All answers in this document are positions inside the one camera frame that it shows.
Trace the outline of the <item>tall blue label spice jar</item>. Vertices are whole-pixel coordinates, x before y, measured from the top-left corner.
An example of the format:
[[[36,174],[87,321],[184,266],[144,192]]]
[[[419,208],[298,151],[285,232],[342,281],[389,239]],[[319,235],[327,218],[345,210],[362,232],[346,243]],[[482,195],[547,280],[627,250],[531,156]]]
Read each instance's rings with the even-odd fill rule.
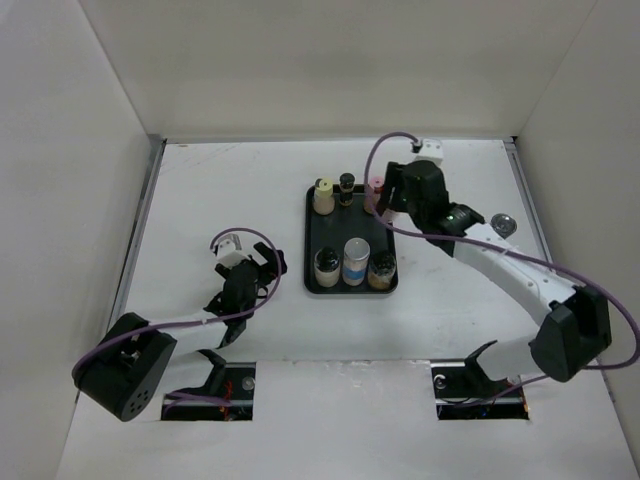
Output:
[[[369,243],[359,237],[349,239],[343,250],[342,279],[351,287],[359,286],[366,276],[370,257]]]

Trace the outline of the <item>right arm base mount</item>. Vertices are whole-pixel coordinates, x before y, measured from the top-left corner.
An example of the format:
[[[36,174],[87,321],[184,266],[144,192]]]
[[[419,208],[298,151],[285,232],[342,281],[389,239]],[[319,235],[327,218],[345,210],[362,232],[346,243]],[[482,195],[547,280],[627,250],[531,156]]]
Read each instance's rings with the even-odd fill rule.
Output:
[[[440,421],[528,420],[528,406],[522,388],[495,397],[513,383],[494,381],[478,364],[478,357],[492,346],[487,342],[464,359],[431,363],[435,409]]]

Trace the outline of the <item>white powder bottle silver cap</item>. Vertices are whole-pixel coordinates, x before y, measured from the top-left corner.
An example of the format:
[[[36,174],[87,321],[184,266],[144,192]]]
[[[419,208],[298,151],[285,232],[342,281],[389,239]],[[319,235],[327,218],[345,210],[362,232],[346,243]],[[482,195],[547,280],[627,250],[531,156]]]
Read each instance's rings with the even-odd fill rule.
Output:
[[[518,228],[516,220],[505,213],[497,213],[492,216],[490,225],[493,230],[503,239],[508,239]]]

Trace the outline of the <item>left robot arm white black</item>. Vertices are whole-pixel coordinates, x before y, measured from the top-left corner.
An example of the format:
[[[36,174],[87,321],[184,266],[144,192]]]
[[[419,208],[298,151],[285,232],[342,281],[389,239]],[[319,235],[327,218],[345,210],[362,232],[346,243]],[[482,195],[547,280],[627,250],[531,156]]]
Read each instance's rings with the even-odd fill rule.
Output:
[[[213,252],[223,284],[203,309],[160,323],[125,313],[73,367],[75,387],[119,421],[139,416],[156,393],[168,396],[172,408],[201,401],[224,413],[234,409],[235,383],[226,379],[226,362],[218,352],[240,337],[273,296],[287,264],[271,242],[258,242],[245,252],[224,238]],[[167,386],[167,368],[184,356],[205,364],[192,371],[190,385]]]

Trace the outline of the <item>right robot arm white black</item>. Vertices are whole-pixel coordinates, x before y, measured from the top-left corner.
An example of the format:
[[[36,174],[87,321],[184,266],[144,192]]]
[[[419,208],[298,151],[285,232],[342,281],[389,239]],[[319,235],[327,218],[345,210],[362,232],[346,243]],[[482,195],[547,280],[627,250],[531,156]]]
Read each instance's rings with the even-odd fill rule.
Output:
[[[497,285],[538,327],[533,336],[492,340],[470,354],[463,380],[471,393],[487,395],[500,380],[520,374],[567,382],[610,346],[606,297],[554,267],[525,260],[479,213],[450,201],[433,161],[388,163],[377,211],[389,210],[408,214],[429,243]]]

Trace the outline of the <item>brown spice bottle black cap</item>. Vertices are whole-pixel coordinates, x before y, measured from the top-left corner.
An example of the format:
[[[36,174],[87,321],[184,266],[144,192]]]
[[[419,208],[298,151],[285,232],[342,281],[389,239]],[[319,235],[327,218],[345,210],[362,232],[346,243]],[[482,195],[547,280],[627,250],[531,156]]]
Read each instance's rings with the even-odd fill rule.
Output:
[[[374,290],[388,290],[396,274],[396,268],[396,258],[391,251],[383,250],[375,253],[368,263],[368,285]]]

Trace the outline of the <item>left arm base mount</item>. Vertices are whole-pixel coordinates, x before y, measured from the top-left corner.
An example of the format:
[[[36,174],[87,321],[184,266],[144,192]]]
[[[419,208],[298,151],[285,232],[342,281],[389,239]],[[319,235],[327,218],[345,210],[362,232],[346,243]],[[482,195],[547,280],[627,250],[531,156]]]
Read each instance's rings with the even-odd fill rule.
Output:
[[[251,421],[256,364],[228,363],[213,350],[198,355],[211,364],[202,386],[172,390],[163,400],[163,421]]]

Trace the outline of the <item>small black pepper bottle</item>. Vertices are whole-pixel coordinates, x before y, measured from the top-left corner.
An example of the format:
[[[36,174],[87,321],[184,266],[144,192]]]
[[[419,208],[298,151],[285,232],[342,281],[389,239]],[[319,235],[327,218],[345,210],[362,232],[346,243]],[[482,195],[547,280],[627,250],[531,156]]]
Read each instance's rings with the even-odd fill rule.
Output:
[[[343,207],[348,207],[353,203],[353,191],[355,176],[350,172],[345,172],[339,177],[339,203]]]

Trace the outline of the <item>white powder bottle black cap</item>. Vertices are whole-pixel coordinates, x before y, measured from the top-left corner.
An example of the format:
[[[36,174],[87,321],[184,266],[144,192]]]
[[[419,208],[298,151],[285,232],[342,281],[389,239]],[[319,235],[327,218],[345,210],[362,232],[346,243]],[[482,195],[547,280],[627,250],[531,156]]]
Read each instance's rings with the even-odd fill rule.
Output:
[[[329,246],[322,247],[314,256],[314,277],[322,288],[334,287],[340,278],[341,258]]]

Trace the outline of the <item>pink cap spice bottle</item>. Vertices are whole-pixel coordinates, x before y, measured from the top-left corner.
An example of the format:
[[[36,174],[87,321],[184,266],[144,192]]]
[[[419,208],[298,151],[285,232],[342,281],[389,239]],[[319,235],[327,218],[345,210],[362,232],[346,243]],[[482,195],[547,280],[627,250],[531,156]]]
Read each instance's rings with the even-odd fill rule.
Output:
[[[384,189],[384,178],[382,176],[374,176],[369,179],[364,188],[364,211],[372,215],[376,209],[377,203]]]

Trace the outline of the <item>yellow cap spice bottle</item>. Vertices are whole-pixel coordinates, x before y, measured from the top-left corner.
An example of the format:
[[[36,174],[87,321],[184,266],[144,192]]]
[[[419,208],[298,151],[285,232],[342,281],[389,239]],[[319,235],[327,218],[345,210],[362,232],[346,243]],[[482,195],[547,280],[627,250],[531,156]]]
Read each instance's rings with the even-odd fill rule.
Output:
[[[335,208],[333,181],[330,178],[318,178],[314,183],[312,206],[322,216],[329,215]]]

